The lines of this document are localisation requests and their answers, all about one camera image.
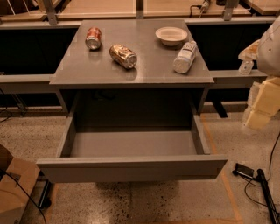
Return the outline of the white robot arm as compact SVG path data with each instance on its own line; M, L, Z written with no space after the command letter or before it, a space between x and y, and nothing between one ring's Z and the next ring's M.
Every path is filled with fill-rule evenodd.
M280 17L238 59L242 60L240 74L249 74L256 61L257 69L267 75L262 83L253 83L243 116L245 127L260 130L280 110Z

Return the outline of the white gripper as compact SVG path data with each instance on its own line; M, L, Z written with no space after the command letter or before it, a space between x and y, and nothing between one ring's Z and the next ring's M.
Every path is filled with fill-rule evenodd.
M280 78L268 77L262 83L254 82L249 90L244 125L252 130L262 129L280 109Z

